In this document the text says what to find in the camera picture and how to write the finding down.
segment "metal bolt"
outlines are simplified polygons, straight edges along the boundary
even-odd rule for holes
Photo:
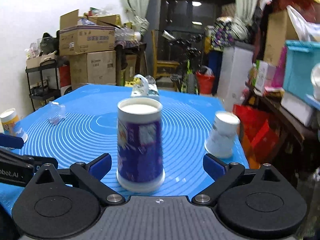
[[[196,195],[195,200],[199,203],[206,203],[210,201],[210,197],[208,195],[199,194]]]
[[[122,200],[122,196],[119,194],[111,194],[111,195],[107,196],[107,200],[112,203],[117,203]]]

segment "blue mat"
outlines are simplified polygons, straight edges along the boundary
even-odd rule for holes
[[[57,158],[59,168],[68,168],[77,161],[86,163],[103,153],[112,156],[112,169],[101,180],[124,195],[136,195],[123,189],[116,179],[117,169],[117,103],[130,97],[131,88],[86,85],[57,100],[65,104],[67,117],[58,125],[48,121],[48,106],[44,106],[21,121],[28,141],[21,155]],[[160,91],[162,110],[162,142],[165,181],[150,195],[173,196],[195,194],[213,180],[202,167],[206,151],[204,141],[211,130],[214,114],[222,110],[217,98]],[[248,162],[238,140],[233,156],[226,163]],[[23,188],[0,184],[0,201],[10,211]]]

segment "paper cup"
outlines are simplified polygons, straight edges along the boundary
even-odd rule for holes
[[[204,143],[206,151],[217,158],[230,158],[239,124],[239,118],[233,113],[216,112],[210,135]]]
[[[129,98],[118,104],[118,168],[122,187],[151,192],[164,182],[161,143],[162,104],[151,98]]]
[[[0,114],[0,120],[4,134],[21,137],[24,142],[27,141],[28,135],[20,125],[20,120],[15,108],[10,108]]]

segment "white handle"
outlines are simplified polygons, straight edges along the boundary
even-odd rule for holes
[[[149,92],[148,79],[146,79],[144,76],[142,76],[140,74],[135,75],[133,78],[136,78],[136,77],[140,78],[142,80],[142,83],[143,83],[143,87],[142,87],[143,94],[142,94],[142,96],[147,96],[148,92]]]

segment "curtain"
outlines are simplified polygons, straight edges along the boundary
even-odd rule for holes
[[[247,26],[252,24],[257,2],[258,0],[236,0],[236,16],[231,26],[233,38],[245,40],[248,37]]]
[[[134,23],[136,31],[142,35],[148,30],[149,22],[146,20],[149,0],[122,0],[124,9],[130,21]]]

